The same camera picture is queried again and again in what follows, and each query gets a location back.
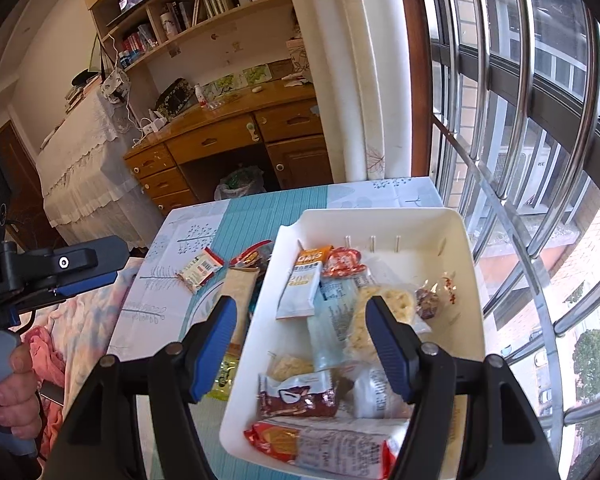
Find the finger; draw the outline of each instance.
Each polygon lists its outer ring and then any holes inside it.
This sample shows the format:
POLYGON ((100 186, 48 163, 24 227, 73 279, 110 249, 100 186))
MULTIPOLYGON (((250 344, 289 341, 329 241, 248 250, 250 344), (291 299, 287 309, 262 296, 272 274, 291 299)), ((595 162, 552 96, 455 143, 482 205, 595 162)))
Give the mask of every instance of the finger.
POLYGON ((0 406, 13 406, 32 397, 38 389, 35 373, 11 374, 0 383, 0 406))
POLYGON ((11 433, 17 438, 26 440, 28 438, 36 438, 40 434, 41 429, 42 419, 37 416, 36 420, 26 426, 15 426, 14 428, 11 428, 11 433))
POLYGON ((11 370, 17 374, 31 370, 33 368, 33 362, 31 361, 29 343, 23 343, 14 348, 9 357, 9 363, 11 365, 11 370))
POLYGON ((37 397, 31 397, 14 406, 0 406, 0 425, 7 428, 28 426, 40 416, 40 404, 37 397))

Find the curtain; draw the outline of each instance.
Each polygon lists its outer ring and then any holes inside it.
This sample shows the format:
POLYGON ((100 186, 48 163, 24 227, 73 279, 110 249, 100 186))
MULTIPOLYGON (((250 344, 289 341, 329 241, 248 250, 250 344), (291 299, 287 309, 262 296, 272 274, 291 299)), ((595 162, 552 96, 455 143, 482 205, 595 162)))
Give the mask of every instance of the curtain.
POLYGON ((293 0, 336 182, 411 175, 402 0, 293 0))

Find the white bottle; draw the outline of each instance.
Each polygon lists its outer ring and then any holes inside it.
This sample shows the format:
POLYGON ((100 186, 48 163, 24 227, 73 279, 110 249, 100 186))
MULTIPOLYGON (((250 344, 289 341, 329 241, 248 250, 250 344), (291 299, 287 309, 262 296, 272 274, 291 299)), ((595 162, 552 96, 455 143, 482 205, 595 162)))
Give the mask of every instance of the white bottle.
POLYGON ((200 106, 206 108, 206 97, 204 92, 202 91, 202 86, 200 86, 199 84, 196 85, 196 98, 198 99, 200 106))

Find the white plastic bin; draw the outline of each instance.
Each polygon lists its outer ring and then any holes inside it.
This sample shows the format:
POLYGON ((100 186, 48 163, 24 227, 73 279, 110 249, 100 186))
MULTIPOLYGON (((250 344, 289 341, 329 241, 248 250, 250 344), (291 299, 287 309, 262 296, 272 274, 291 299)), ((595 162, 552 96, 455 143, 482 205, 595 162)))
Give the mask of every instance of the white plastic bin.
MULTIPOLYGON (((231 455, 300 476, 345 478, 275 460, 252 447, 243 432, 258 420, 258 374, 266 373, 272 355, 289 353, 312 358, 306 320, 276 320, 278 301, 298 256, 298 242, 309 249, 330 244, 344 246, 347 240, 351 247, 360 250, 375 249, 405 283, 419 284, 443 272, 455 272, 456 305, 428 321, 432 333, 427 339, 439 343, 451 355, 484 359, 484 331, 474 262, 458 213, 445 208, 307 210, 295 224, 282 226, 276 237, 220 427, 220 442, 231 455)), ((456 476, 465 413, 464 398, 456 397, 454 424, 441 478, 456 476)))

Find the white lace cloth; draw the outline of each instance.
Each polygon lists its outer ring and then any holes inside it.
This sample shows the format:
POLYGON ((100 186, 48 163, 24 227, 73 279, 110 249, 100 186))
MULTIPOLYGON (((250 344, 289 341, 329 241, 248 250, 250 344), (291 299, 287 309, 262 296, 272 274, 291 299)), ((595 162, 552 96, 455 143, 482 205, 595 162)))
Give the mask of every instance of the white lace cloth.
POLYGON ((94 91, 40 153, 45 213, 67 243, 117 235, 132 248, 154 240, 163 218, 122 159, 138 135, 124 105, 94 91))

